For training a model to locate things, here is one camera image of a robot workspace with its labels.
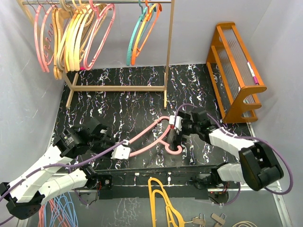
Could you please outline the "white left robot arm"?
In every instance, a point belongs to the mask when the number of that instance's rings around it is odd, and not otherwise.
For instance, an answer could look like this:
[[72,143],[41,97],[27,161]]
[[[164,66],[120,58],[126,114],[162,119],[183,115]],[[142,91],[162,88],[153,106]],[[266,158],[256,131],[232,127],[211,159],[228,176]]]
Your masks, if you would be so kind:
[[0,198],[7,201],[8,212],[24,220],[63,193],[83,187],[94,188],[102,177],[90,162],[129,143],[118,141],[107,130],[108,127],[96,118],[65,129],[20,177],[0,184]]

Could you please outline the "wooden hanger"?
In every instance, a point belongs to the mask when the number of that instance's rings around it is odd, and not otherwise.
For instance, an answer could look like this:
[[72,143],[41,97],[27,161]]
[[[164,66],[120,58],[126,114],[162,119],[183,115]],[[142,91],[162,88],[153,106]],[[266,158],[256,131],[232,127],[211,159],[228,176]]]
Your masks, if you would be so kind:
[[55,79],[62,79],[62,72],[58,69],[56,61],[59,44],[63,36],[64,19],[61,16],[61,12],[61,8],[54,8],[52,12],[52,23],[54,31],[53,74]]
[[66,11],[64,9],[62,9],[61,16],[64,19],[64,23],[63,23],[63,36],[62,36],[62,40],[61,40],[61,42],[59,44],[56,61],[57,61],[57,67],[58,67],[58,69],[63,73],[63,71],[65,69],[64,69],[64,64],[62,64],[62,55],[63,55],[63,47],[64,47],[64,44],[65,44],[65,39],[66,39],[66,36],[67,36],[65,34],[65,30],[70,25],[72,16],[71,16],[71,12],[70,11]]

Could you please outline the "beige plastic hanger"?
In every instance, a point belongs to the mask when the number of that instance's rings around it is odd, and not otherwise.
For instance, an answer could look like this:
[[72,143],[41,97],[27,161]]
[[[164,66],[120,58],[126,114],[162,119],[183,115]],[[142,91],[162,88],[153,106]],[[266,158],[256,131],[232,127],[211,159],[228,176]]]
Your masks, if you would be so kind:
[[67,73],[71,70],[80,70],[80,62],[83,57],[80,58],[78,53],[78,56],[75,58],[75,44],[80,25],[85,14],[88,12],[88,6],[83,4],[81,0],[79,0],[78,6],[75,1],[72,0],[75,9],[71,5],[68,5],[64,0],[60,0],[59,2],[62,8],[67,11],[67,18],[70,19],[64,31],[59,51],[59,61],[63,60],[64,70]]

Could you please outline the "pink curved wire hanger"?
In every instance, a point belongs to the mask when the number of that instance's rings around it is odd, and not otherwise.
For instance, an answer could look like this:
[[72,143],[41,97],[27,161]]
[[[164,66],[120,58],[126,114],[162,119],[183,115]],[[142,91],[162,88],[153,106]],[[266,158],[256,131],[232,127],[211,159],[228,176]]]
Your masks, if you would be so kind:
[[46,11],[41,25],[41,33],[40,33],[40,51],[41,51],[41,59],[42,59],[42,66],[44,68],[44,72],[49,73],[49,65],[53,60],[53,53],[50,52],[51,50],[51,42],[54,34],[54,28],[52,22],[48,19],[50,14],[52,13],[53,9],[56,8],[56,4],[52,1],[50,4],[49,9]]

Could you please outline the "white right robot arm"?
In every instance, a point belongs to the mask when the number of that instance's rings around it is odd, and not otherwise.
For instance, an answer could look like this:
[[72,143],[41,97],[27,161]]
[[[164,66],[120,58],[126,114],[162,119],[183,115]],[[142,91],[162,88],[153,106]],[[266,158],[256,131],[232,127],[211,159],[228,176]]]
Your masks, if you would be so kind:
[[189,114],[179,112],[171,115],[169,124],[175,131],[172,148],[176,148],[185,136],[195,134],[200,140],[227,151],[239,160],[238,163],[219,164],[211,170],[211,182],[215,187],[221,188],[233,181],[259,191],[284,177],[282,167],[268,144],[228,133],[224,127],[212,124],[205,110],[196,108]]

